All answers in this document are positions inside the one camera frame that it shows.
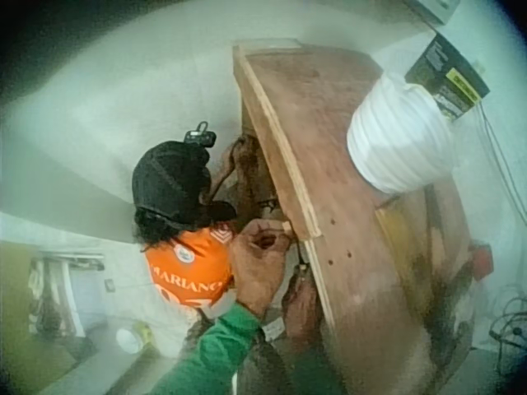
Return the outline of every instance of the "orange jersey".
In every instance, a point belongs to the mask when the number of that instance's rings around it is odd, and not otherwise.
[[[228,225],[184,232],[172,244],[148,249],[148,265],[157,289],[169,301],[204,307],[218,301],[231,280],[226,245]]]

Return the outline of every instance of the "green sleeve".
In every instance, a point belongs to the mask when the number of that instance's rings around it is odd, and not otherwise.
[[[232,376],[249,353],[259,320],[235,304],[208,329],[185,360],[167,373],[150,394],[229,393]]]
[[[296,395],[345,395],[343,381],[333,370],[322,345],[295,355],[291,381]]]

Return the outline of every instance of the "wooden board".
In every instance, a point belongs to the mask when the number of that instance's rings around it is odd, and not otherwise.
[[[234,69],[280,203],[308,249],[350,392],[419,393],[434,374],[430,339],[408,312],[375,218],[388,197],[347,152],[353,112],[380,69],[364,54],[312,46],[236,48]]]

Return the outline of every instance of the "worker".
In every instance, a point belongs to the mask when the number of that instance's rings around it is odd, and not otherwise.
[[[237,168],[239,208],[250,204],[247,170],[253,147],[246,140],[229,146],[211,177],[209,154],[198,144],[163,142],[147,151],[133,171],[136,238],[152,280],[163,297],[202,309],[217,302],[231,282],[227,244],[236,211],[213,199]]]
[[[289,244],[279,221],[253,220],[235,237],[229,257],[236,303],[156,384],[152,395],[225,395],[236,371],[239,395],[346,393],[321,346],[321,312],[312,276],[295,276],[284,297],[284,322],[294,353],[290,379],[273,347],[258,339],[265,312],[283,281]]]

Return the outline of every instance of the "white bucket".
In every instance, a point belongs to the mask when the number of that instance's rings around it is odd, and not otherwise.
[[[386,193],[418,189],[451,172],[452,133],[428,91],[385,73],[353,115],[347,131],[353,163]]]
[[[115,340],[129,354],[137,354],[146,344],[152,342],[152,331],[145,323],[135,323],[129,327],[120,328],[115,334]]]

